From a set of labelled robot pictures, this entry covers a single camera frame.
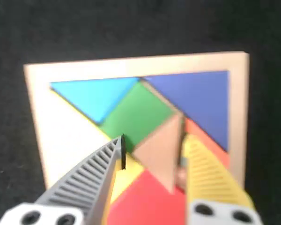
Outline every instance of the black fabric background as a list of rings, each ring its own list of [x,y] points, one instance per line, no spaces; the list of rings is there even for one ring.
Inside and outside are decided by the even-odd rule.
[[[0,217],[44,191],[24,63],[226,50],[250,54],[246,190],[281,225],[280,0],[0,0]]]

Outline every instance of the wooden puzzle board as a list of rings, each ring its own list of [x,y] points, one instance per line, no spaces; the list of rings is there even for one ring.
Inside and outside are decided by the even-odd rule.
[[[228,72],[229,171],[243,187],[245,175],[248,55],[215,52],[115,60],[25,65],[25,79],[46,187],[109,137],[51,90],[51,82]]]

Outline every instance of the screw hole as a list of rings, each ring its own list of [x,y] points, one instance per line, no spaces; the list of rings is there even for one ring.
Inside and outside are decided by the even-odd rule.
[[[251,223],[252,222],[251,217],[248,214],[246,214],[242,211],[235,211],[233,213],[233,218],[236,219],[236,220],[242,221],[244,223]]]
[[[195,211],[197,213],[206,215],[206,216],[212,216],[214,214],[214,212],[212,211],[212,209],[204,204],[199,204],[195,207]]]
[[[24,215],[22,219],[22,224],[23,225],[31,225],[34,224],[38,221],[40,218],[41,214],[38,211],[31,211],[28,212]]]
[[[73,225],[75,223],[75,217],[71,214],[65,214],[57,221],[57,225]]]

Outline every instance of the gripper jaw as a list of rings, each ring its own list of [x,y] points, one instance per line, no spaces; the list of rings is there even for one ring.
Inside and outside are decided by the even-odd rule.
[[[91,155],[44,192],[36,204],[70,206],[82,210],[87,221],[100,224],[108,200],[116,161],[126,164],[124,136],[119,136]]]

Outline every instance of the green square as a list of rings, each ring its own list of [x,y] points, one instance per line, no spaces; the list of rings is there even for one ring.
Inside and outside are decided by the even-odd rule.
[[[126,150],[131,153],[135,145],[173,113],[170,107],[138,82],[99,127],[110,138],[124,134]]]

